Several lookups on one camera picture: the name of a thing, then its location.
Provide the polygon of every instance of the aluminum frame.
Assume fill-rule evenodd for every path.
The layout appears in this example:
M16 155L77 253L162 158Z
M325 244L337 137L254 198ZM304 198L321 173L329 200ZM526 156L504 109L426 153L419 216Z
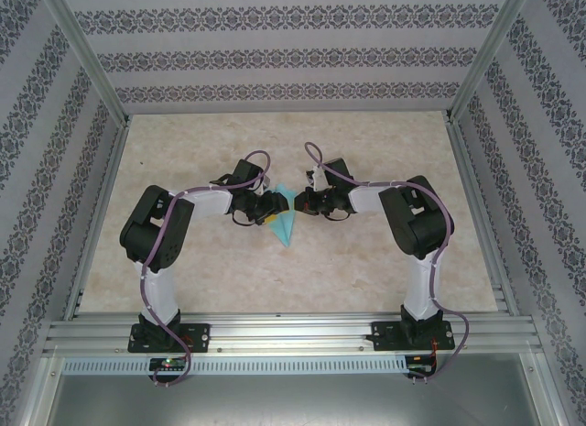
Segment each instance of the aluminum frame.
M108 107L116 126L122 126L128 119L120 98L116 94L114 86L108 79L102 64L94 53L88 39L83 34L80 24L75 18L66 0L43 0L51 14L57 20L60 29L70 42L73 51L80 60L81 65L87 71L93 85Z
M506 312L469 313L471 334L462 354L519 354L526 382L542 425L566 425L568 421L553 384L537 328L530 316ZM375 352L364 337L371 322L399 321L396 313L332 314L203 314L187 313L184 322L211 325L210 350L194 359L229 362L246 357L330 357L368 360L381 355L425 354L421 352ZM463 322L448 316L454 340L463 333ZM131 313L85 313L73 321L53 322L43 349L41 368L26 408L23 425L46 424L56 395L57 381L69 358L101 358L115 363L124 357L152 357L126 351L136 315ZM439 352L449 355L451 352Z
M483 197L481 195L478 183L474 178L474 171L472 169L472 162L466 147L464 146L464 140L460 131L460 127L457 123L453 122L448 114L444 112L444 122L446 129L448 130L448 137L450 138L451 149L456 159L456 166L460 173L460 178L466 194L466 200L470 208L472 215L472 222L476 228L476 234L480 242L480 247L483 251L484 262L486 263L486 270L491 283L500 288L498 291L502 292L502 300L505 301L505 307L508 312L513 316L520 314L517 308L515 295L509 282L508 276L506 275L505 265L500 257L498 250L498 244L494 238L491 222L488 218L488 212L484 206ZM495 300L497 306L499 306L501 298L497 297L495 293Z
M122 155L124 153L126 139L128 138L128 131L130 130L131 123L132 116L129 116L119 129L118 137L116 138L116 142L114 144L113 158L111 159L110 164L108 165L108 169L106 170L105 184L103 186L102 192L100 193L100 198L98 199L98 204L96 206L97 214L94 216L92 223L90 224L88 244L83 249L80 268L78 269L77 276L71 289L71 299L67 303L67 307L65 309L65 320L71 320L81 304L81 291L85 287L87 279L90 275L93 254L95 253L95 248L98 246L103 220L105 219L106 211L108 210L108 203L110 202L110 196L112 195L112 190L114 189L114 182L116 181L118 167L120 166L120 161L122 160Z
M465 112L466 105L472 98L480 79L488 69L490 62L493 60L496 51L505 39L506 32L513 25L515 18L526 0L505 0L501 6L501 11L496 16L488 35L478 50L478 54L460 88L454 96L451 105L450 114L452 118L459 119Z

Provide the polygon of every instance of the black mounting plate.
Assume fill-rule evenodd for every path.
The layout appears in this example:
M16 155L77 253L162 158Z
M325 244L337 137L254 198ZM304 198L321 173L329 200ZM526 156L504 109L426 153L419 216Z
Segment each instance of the black mounting plate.
M400 321L373 322L371 324L373 334L366 336L366 339L373 342L375 351L418 351L431 349L431 340L421 344L411 344L403 334L400 324ZM451 324L447 321L441 322L441 330L437 330L433 337L438 343L438 350L453 350L456 347Z
M143 327L135 323L130 330L128 353L184 353L181 345L174 343L169 349L159 345L144 345L135 338L140 338ZM207 353L210 344L210 325L208 323L180 323L179 337L186 342L192 353Z

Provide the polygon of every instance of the white cable tray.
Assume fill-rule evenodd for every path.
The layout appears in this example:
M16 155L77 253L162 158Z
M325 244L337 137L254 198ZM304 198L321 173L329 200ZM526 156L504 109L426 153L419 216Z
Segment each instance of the white cable tray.
M149 374L151 357L68 358L63 376L143 376ZM368 357L198 357L193 358L190 374L201 376L262 376L315 374L406 373L404 355ZM179 371L164 371L178 375Z

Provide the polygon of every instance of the enclosure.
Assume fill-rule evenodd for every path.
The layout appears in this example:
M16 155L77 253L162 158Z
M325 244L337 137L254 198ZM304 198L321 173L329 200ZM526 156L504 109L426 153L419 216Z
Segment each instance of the enclosure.
M585 23L586 0L2 0L0 422L586 424ZM118 243L140 195L259 148L299 193L305 141L446 203L457 360L410 382L428 352L369 340L407 289L382 214L296 213L288 247L214 216L174 266L207 352L154 388Z

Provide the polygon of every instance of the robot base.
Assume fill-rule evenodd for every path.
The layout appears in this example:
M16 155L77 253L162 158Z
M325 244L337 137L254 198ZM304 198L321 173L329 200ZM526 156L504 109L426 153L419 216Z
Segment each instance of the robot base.
M375 351L418 351L431 349L435 339L438 350L453 350L451 324L442 320L443 311L425 321L416 321L401 306L401 321L373 322L373 334L366 336L372 341Z
M183 348L161 327L147 321L141 314L139 323L130 331L128 353L184 353ZM192 353L207 353L210 343L208 323L180 323L180 313L168 324L173 333L185 342Z

